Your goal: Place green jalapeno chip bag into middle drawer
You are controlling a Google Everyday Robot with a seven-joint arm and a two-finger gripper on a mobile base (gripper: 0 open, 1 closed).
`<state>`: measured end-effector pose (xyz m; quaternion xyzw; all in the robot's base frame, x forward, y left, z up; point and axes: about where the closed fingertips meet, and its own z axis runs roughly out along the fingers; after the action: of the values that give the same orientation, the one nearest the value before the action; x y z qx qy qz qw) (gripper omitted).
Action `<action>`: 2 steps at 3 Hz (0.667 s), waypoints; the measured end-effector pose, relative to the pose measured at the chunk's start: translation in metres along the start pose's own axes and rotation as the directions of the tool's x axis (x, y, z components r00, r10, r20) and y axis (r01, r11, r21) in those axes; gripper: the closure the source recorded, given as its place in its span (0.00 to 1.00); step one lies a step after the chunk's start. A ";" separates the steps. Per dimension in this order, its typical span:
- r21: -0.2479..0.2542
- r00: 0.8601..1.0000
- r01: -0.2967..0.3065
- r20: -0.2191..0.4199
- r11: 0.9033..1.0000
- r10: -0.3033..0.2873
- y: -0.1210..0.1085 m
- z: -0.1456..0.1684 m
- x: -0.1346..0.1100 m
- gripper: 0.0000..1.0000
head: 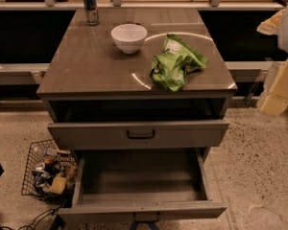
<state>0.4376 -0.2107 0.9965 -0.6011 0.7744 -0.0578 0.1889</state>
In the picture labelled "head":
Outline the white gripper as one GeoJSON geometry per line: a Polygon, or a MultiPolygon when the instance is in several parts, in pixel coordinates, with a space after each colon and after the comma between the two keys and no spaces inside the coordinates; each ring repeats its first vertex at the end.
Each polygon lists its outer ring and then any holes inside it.
{"type": "MultiPolygon", "coordinates": [[[[278,35],[278,48],[288,53],[288,5],[285,10],[261,22],[256,29],[264,35],[278,35]]],[[[288,107],[288,61],[268,71],[264,92],[259,99],[259,112],[270,117],[280,115],[288,107]]]]}

